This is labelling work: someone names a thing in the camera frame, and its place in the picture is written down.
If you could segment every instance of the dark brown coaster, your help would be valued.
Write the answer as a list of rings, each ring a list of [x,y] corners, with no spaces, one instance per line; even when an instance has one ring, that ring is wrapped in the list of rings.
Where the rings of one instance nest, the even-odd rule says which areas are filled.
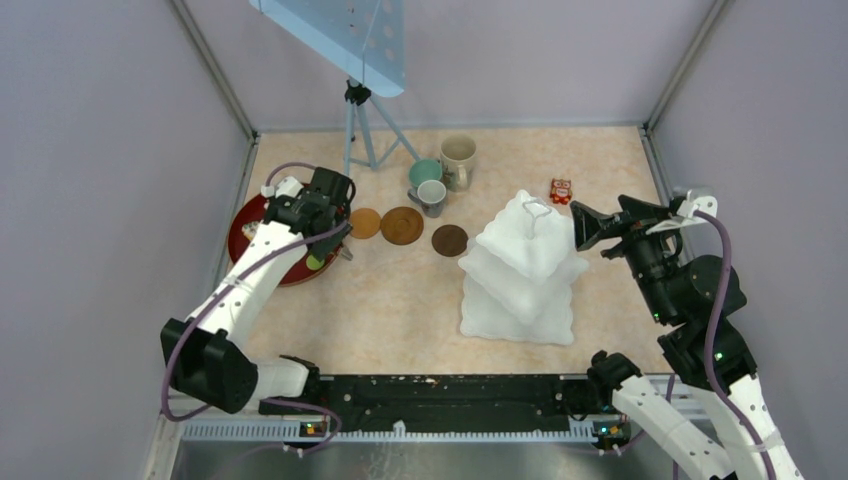
[[[468,234],[456,225],[443,225],[433,232],[433,248],[440,255],[455,257],[468,246]]]
[[[360,208],[350,214],[350,224],[353,238],[371,238],[380,231],[380,214],[370,208]]]
[[[383,215],[380,230],[389,243],[409,245],[418,240],[424,231],[424,218],[409,207],[393,208]]]

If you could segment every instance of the green cup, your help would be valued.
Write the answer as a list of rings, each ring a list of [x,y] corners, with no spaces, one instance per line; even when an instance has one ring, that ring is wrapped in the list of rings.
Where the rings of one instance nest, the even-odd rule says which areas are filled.
[[[409,167],[409,183],[412,188],[418,188],[427,180],[441,180],[442,165],[438,160],[432,158],[424,158],[415,162]]]

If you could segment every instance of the table surface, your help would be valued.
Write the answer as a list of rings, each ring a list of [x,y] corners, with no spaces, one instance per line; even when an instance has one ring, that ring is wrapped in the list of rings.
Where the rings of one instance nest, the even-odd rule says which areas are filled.
[[[464,272],[460,257],[437,254],[430,243],[440,226],[456,224],[473,238],[520,189],[547,198],[552,178],[571,179],[574,198],[601,212],[619,211],[627,194],[657,201],[635,127],[408,130],[421,157],[438,156],[442,139],[467,133],[478,146],[478,167],[468,192],[448,194],[438,219],[425,218],[415,243],[395,246],[381,234],[348,238],[353,261],[339,260],[301,285],[278,288],[256,321],[246,353],[254,360],[281,354],[309,360],[323,373],[471,374],[578,373],[598,350],[627,355],[646,372],[670,372],[656,342],[669,329],[657,325],[623,259],[606,260],[601,242],[580,256],[589,270],[572,285],[575,341],[569,346],[469,338],[459,332]],[[373,133],[378,156],[394,141],[389,131]],[[365,158],[363,142],[354,154]],[[248,199],[270,170],[305,161],[342,171],[343,132],[262,135]],[[413,159],[399,147],[372,171],[351,166],[357,186],[353,208],[381,215],[414,206],[406,196]],[[308,180],[306,169],[291,172]],[[557,206],[570,216],[568,207]]]

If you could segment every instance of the wall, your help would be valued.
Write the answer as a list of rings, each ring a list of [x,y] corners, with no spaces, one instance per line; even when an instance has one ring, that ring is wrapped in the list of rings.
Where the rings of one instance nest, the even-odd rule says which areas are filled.
[[[187,3],[255,127],[344,125],[341,70],[248,0]],[[384,105],[407,126],[642,122],[711,4],[407,1],[407,90]]]
[[[164,0],[0,5],[0,478],[137,478],[246,140]]]
[[[715,187],[749,305],[732,317],[806,478],[844,478],[848,3],[737,2],[657,136],[677,184]],[[696,251],[718,252],[698,227]]]

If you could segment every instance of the beige mug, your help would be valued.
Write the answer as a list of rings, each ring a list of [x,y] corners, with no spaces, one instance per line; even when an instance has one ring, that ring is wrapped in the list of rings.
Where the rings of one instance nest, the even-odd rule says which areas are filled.
[[[451,135],[442,141],[439,151],[442,182],[454,192],[468,190],[471,173],[477,166],[477,144],[464,134]]]

